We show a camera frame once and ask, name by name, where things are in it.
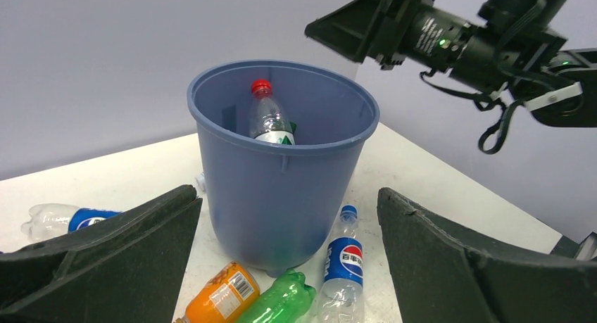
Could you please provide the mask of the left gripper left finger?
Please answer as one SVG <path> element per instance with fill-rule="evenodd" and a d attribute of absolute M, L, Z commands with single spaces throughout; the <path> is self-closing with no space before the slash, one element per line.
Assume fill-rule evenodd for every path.
<path fill-rule="evenodd" d="M 201 213 L 190 185 L 1 255 L 2 322 L 171 322 Z"/>

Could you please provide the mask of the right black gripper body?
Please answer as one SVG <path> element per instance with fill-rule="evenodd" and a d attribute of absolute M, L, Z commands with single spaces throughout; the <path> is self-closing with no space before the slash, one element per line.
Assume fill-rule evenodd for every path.
<path fill-rule="evenodd" d="M 439 72 L 453 68 L 479 27 L 422 0 L 388 0 L 372 40 L 372 57 L 384 70 L 409 58 Z"/>

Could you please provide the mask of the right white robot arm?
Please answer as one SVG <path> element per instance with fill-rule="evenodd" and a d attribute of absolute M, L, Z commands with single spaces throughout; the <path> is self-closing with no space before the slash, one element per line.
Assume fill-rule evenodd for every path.
<path fill-rule="evenodd" d="M 353 0 L 306 25 L 305 36 L 355 63 L 374 59 L 390 70 L 406 59 L 466 85 L 447 94 L 478 110 L 501 109 L 479 138 L 498 153 L 515 109 L 550 127 L 596 126 L 596 50 L 566 50 L 550 22 L 567 0 L 487 0 L 478 26 L 434 5 L 435 0 Z"/>

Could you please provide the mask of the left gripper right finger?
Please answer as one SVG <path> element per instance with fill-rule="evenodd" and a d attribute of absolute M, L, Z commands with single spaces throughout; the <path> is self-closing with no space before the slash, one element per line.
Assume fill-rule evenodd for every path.
<path fill-rule="evenodd" d="M 546 253 L 437 215 L 384 187 L 377 216 L 404 322 L 595 322 L 596 260 Z"/>

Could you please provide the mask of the clear bottle red cap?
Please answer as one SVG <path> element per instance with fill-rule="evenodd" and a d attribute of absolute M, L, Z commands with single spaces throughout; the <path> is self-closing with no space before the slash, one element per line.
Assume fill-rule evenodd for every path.
<path fill-rule="evenodd" d="M 254 81 L 251 93 L 249 136 L 271 144 L 294 145 L 293 124 L 274 97 L 270 82 L 264 79 Z"/>

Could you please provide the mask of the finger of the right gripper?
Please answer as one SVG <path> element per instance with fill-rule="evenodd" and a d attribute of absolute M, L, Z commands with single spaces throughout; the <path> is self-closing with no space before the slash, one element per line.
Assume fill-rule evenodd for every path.
<path fill-rule="evenodd" d="M 304 35 L 345 59 L 362 63 L 393 0 L 353 0 L 308 23 Z"/>

